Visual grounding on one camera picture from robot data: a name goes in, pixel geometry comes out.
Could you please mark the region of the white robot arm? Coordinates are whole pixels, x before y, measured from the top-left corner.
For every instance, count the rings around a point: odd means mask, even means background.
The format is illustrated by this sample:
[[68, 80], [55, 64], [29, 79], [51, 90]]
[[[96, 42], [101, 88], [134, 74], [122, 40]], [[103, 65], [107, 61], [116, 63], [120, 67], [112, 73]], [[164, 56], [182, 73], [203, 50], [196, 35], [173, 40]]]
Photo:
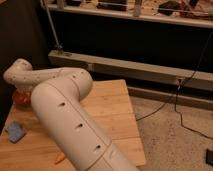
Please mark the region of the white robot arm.
[[93, 84], [88, 71], [74, 67], [35, 70], [19, 58], [3, 78], [31, 92], [31, 106], [39, 121], [77, 171], [138, 171], [81, 106]]

